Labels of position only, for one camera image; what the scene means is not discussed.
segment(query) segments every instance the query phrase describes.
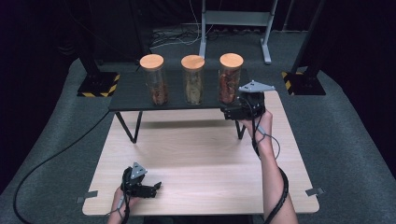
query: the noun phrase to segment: orange lid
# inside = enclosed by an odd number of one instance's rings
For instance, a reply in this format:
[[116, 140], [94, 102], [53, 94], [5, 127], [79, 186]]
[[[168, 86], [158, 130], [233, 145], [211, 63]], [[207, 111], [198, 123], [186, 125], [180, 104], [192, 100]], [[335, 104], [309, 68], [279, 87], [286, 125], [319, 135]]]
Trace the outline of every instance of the orange lid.
[[220, 63], [228, 68], [239, 68], [244, 63], [244, 59], [235, 53], [226, 53], [221, 55]]
[[203, 57], [199, 55], [188, 55], [181, 60], [181, 65], [188, 70], [198, 70], [201, 69], [205, 64]]
[[140, 65], [149, 71], [155, 71], [163, 66], [163, 56], [158, 54], [148, 54], [140, 59]]

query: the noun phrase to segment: cord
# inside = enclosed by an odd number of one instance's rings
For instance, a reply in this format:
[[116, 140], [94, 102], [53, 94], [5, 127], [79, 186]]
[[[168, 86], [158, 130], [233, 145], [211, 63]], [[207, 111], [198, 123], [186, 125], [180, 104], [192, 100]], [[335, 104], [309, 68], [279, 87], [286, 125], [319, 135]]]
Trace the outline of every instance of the cord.
[[107, 214], [105, 214], [104, 216], [103, 216], [103, 223], [106, 223], [106, 218], [108, 217], [108, 216], [110, 216], [112, 213], [115, 213], [115, 212], [117, 212], [117, 211], [120, 211], [120, 209], [114, 209], [113, 211], [111, 211], [111, 212], [109, 212], [109, 213], [107, 213]]
[[[181, 33], [177, 33], [175, 32], [174, 35], [166, 35], [165, 32], [156, 32], [154, 33], [154, 35], [156, 35], [157, 37], [155, 37], [153, 39], [153, 41], [151, 42], [151, 49], [156, 49], [162, 46], [166, 46], [166, 45], [173, 45], [173, 44], [186, 44], [186, 45], [190, 45], [192, 44], [192, 42], [184, 42], [182, 39], [184, 38], [188, 38], [191, 36], [195, 36], [195, 31], [182, 31]], [[179, 42], [173, 42], [173, 43], [166, 43], [167, 41], [176, 41], [178, 40]]]
[[280, 210], [282, 207], [283, 203], [286, 201], [286, 198], [288, 197], [289, 194], [289, 180], [286, 174], [283, 172], [282, 169], [279, 168], [280, 174], [282, 175], [283, 179], [283, 193], [282, 196], [279, 199], [279, 202], [276, 204], [275, 208], [272, 210], [270, 215], [265, 219], [264, 224], [268, 224], [271, 222], [271, 220], [275, 217], [276, 213]]
[[268, 137], [270, 137], [270, 138], [272, 138], [272, 139], [274, 139], [276, 141], [276, 143], [277, 143], [277, 153], [276, 153], [275, 159], [277, 160], [277, 158], [279, 157], [279, 154], [280, 154], [280, 144], [276, 140], [276, 138], [274, 138], [272, 135], [266, 133], [266, 134], [263, 135], [262, 139], [260, 139], [259, 142], [257, 142], [257, 145], [260, 143], [260, 141], [264, 140], [265, 136], [268, 136]]
[[29, 221], [27, 221], [26, 219], [24, 219], [21, 214], [18, 212], [18, 207], [17, 207], [17, 199], [18, 199], [18, 192], [20, 191], [20, 188], [23, 184], [23, 182], [27, 179], [27, 177], [29, 177], [29, 175], [31, 175], [36, 169], [38, 169], [40, 166], [42, 166], [43, 164], [45, 164], [46, 162], [54, 159], [55, 157], [61, 155], [62, 153], [66, 152], [67, 149], [69, 149], [70, 147], [74, 146], [76, 143], [78, 143], [82, 138], [84, 138], [86, 135], [88, 135], [88, 133], [90, 133], [94, 128], [96, 128], [96, 126], [99, 125], [99, 123], [102, 122], [103, 119], [105, 119], [105, 117], [108, 115], [110, 111], [107, 111], [87, 132], [85, 132], [81, 137], [79, 137], [76, 141], [74, 141], [72, 144], [70, 144], [69, 146], [65, 147], [64, 149], [62, 149], [61, 151], [55, 153], [54, 155], [50, 156], [49, 158], [47, 158], [46, 160], [40, 162], [35, 168], [33, 168], [29, 173], [27, 173], [23, 179], [21, 180], [20, 184], [17, 186], [17, 189], [15, 190], [14, 193], [14, 197], [13, 197], [13, 202], [12, 202], [12, 208], [14, 210], [15, 215], [17, 216], [17, 218], [22, 222], [22, 223], [30, 223]]
[[195, 16], [195, 13], [194, 13], [193, 8], [192, 8], [191, 0], [189, 0], [189, 2], [190, 2], [190, 8], [191, 8], [192, 16], [194, 17], [195, 23], [197, 24], [197, 36], [195, 37], [195, 39], [192, 40], [192, 41], [184, 42], [184, 41], [182, 40], [182, 38], [176, 37], [176, 40], [178, 40], [179, 42], [161, 44], [161, 45], [159, 45], [159, 46], [151, 47], [151, 49], [156, 49], [156, 48], [159, 48], [159, 47], [162, 47], [162, 46], [175, 45], [175, 44], [191, 45], [191, 44], [195, 43], [196, 41], [198, 41], [199, 39], [201, 39], [200, 33], [199, 33], [198, 20], [197, 20], [197, 18], [196, 18], [196, 16]]
[[124, 191], [124, 201], [125, 201], [125, 216], [121, 222], [121, 224], [126, 224], [128, 219], [129, 219], [129, 213], [130, 213], [130, 208], [129, 208], [129, 201], [131, 200], [131, 197], [126, 195], [126, 192]]

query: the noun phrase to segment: yellow and black striped tape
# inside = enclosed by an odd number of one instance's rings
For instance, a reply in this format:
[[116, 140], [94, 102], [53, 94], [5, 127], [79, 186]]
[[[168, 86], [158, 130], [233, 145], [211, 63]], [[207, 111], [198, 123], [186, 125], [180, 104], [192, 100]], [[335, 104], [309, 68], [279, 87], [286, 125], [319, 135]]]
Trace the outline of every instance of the yellow and black striped tape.
[[108, 97], [112, 96], [114, 94], [114, 91], [117, 88], [117, 84], [120, 79], [120, 74], [117, 74], [116, 77], [114, 78], [114, 82], [111, 85], [111, 87], [108, 89], [108, 91], [84, 91], [84, 92], [79, 92], [78, 96], [85, 96], [85, 97]]
[[[303, 74], [304, 73], [298, 72], [294, 75], [303, 75]], [[285, 82], [285, 85], [286, 85], [286, 90], [288, 91], [289, 95], [294, 95], [294, 89], [290, 82], [290, 76], [292, 76], [291, 73], [282, 72], [282, 77], [283, 77], [283, 81]]]

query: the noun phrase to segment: light wooden tabletop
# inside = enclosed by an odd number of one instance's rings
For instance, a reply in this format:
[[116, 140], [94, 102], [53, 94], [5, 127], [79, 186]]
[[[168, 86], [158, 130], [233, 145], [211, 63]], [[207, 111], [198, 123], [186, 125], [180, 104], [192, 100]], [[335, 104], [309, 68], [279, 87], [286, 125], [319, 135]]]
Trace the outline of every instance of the light wooden tabletop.
[[[273, 136], [281, 148], [277, 163], [288, 176], [294, 208], [317, 212], [317, 198], [305, 193], [312, 185], [276, 91], [265, 93], [265, 105], [274, 114]], [[131, 131], [137, 114], [122, 112]], [[262, 213], [260, 161], [248, 132], [238, 139], [234, 121], [225, 120], [219, 109], [145, 111], [136, 144], [114, 117], [89, 189], [98, 194], [86, 199], [85, 215], [110, 211], [123, 171], [134, 162], [148, 170], [143, 185], [163, 184], [156, 198], [140, 200], [131, 215]]]

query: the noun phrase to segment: glass jar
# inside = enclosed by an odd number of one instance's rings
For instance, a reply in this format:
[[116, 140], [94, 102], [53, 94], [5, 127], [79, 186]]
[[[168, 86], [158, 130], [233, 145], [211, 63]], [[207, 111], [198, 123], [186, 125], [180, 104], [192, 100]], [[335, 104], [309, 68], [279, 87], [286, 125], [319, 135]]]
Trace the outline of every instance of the glass jar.
[[183, 87], [187, 104], [199, 105], [204, 95], [205, 60], [199, 55], [188, 55], [181, 60], [183, 66]]
[[236, 99], [243, 62], [244, 59], [235, 53], [220, 57], [219, 101], [225, 105], [232, 104]]
[[166, 74], [163, 69], [163, 57], [158, 54], [149, 54], [140, 59], [140, 65], [146, 72], [146, 85], [155, 105], [168, 102]]

